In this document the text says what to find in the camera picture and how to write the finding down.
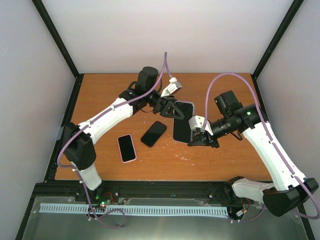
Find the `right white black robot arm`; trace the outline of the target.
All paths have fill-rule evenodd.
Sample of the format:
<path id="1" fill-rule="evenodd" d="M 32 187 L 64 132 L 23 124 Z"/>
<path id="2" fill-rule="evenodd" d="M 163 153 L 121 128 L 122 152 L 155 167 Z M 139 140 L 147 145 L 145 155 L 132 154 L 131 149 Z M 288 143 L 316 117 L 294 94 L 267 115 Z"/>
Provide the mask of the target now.
<path id="1" fill-rule="evenodd" d="M 260 202 L 274 216 L 281 217 L 305 203 L 319 187 L 314 178 L 307 178 L 292 162 L 273 133 L 269 122 L 260 116 L 254 103 L 243 106 L 233 91 L 215 97 L 223 115 L 214 122 L 202 116 L 193 116 L 188 122 L 192 140 L 188 146 L 219 148 L 218 139 L 228 134 L 238 140 L 246 138 L 268 170 L 272 182 L 234 177 L 224 184 L 224 194 L 229 202 L 246 198 Z"/>

